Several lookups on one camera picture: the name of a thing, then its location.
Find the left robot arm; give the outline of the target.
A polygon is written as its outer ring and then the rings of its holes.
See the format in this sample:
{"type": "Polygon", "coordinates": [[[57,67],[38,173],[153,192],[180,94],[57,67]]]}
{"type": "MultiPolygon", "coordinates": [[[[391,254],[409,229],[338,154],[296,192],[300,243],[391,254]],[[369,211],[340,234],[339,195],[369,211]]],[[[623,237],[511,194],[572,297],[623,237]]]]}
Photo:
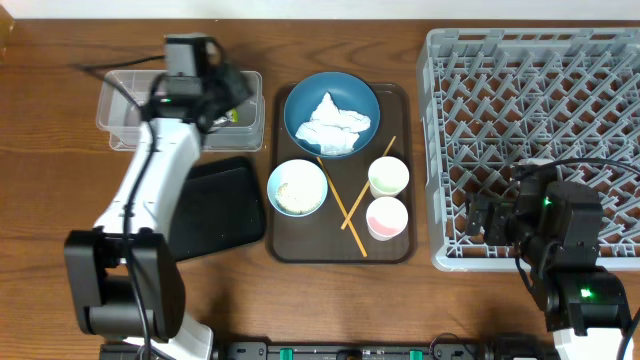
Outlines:
{"type": "Polygon", "coordinates": [[[169,249],[171,221],[188,173],[224,116],[253,96],[229,63],[158,74],[145,103],[115,91],[141,117],[139,143],[110,205],[90,230],[73,230],[64,258],[79,328],[137,346],[142,359],[209,359],[214,333],[186,310],[169,249]]]}

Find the dark blue plate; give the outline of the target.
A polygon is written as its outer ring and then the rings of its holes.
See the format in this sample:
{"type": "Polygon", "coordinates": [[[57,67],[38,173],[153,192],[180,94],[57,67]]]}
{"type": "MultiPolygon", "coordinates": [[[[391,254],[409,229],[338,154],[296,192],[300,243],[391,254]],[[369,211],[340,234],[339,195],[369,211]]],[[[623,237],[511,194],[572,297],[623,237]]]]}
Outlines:
{"type": "Polygon", "coordinates": [[[342,72],[322,72],[302,80],[291,90],[284,105],[284,125],[294,143],[314,156],[325,158],[346,157],[362,150],[373,139],[380,120],[379,101],[371,86],[356,76],[342,72]],[[339,109],[356,111],[371,119],[370,129],[360,133],[354,151],[347,155],[321,155],[318,145],[310,145],[295,137],[299,126],[310,119],[326,92],[330,93],[339,109]]]}

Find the yellow snack wrapper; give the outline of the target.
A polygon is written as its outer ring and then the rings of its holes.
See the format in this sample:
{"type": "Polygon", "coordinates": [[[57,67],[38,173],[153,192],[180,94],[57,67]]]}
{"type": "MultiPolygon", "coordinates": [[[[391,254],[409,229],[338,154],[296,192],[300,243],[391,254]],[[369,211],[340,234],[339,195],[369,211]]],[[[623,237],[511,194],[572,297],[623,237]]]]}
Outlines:
{"type": "Polygon", "coordinates": [[[239,115],[236,109],[231,109],[225,115],[218,119],[218,123],[222,125],[234,124],[239,121],[239,115]]]}

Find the white cup pink inside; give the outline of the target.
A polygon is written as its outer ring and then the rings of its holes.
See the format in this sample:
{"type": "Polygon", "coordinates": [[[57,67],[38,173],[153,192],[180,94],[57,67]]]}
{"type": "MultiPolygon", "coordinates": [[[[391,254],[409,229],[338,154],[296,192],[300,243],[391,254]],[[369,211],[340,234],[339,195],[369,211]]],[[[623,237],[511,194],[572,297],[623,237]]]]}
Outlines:
{"type": "Polygon", "coordinates": [[[398,236],[407,226],[409,214],[395,197],[380,197],[367,208],[366,223],[370,235],[378,241],[398,236]]]}

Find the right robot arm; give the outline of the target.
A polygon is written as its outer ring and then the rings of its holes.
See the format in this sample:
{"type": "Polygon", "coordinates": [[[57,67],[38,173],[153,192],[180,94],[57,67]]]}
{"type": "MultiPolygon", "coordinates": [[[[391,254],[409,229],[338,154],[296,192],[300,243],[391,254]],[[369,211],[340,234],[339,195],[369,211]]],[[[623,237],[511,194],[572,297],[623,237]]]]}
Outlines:
{"type": "Polygon", "coordinates": [[[604,215],[596,190],[535,180],[517,198],[466,199],[470,236],[515,249],[527,291],[543,312],[561,359],[630,359],[639,323],[621,280],[598,265],[604,215]]]}

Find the rice leftovers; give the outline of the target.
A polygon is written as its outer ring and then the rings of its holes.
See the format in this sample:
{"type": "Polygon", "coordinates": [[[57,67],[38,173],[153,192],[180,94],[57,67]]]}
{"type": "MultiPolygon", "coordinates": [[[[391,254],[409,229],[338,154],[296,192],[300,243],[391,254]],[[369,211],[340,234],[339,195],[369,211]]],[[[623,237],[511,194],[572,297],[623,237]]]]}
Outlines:
{"type": "Polygon", "coordinates": [[[304,184],[283,183],[276,191],[276,202],[286,213],[304,215],[322,202],[322,193],[312,191],[304,184]]]}

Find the white napkin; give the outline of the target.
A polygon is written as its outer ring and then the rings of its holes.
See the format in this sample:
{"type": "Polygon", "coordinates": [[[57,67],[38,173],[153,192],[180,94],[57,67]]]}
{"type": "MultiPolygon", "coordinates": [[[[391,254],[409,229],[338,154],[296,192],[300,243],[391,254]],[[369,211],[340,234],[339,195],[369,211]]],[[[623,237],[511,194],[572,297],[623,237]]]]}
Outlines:
{"type": "Polygon", "coordinates": [[[324,156],[342,156],[354,151],[360,133],[369,130],[371,119],[352,110],[339,109],[329,92],[326,92],[295,133],[298,140],[318,145],[324,156]]]}

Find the white cup green inside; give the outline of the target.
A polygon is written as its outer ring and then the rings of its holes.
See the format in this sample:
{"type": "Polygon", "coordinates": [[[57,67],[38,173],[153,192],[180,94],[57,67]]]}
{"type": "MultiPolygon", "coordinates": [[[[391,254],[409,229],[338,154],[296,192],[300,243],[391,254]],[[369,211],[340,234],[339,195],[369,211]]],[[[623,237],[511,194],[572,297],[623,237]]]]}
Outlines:
{"type": "Polygon", "coordinates": [[[406,188],[409,180],[408,167],[393,156],[376,159],[368,169],[370,191],[374,198],[397,196],[406,188]]]}

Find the light blue bowl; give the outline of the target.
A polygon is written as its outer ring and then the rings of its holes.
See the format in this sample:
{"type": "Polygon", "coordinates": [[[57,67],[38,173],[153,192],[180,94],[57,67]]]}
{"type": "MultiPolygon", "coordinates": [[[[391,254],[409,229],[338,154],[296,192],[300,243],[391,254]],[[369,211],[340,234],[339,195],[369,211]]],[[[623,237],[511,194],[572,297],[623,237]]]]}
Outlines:
{"type": "Polygon", "coordinates": [[[327,193],[328,181],[324,172],[315,163],[303,159],[288,160],[278,165],[267,182],[267,195],[271,205],[281,214],[290,217],[304,217],[315,212],[324,203],[327,193]],[[308,214],[293,215],[286,213],[276,202],[276,191],[279,186],[287,182],[304,184],[309,190],[322,193],[321,204],[308,214]]]}

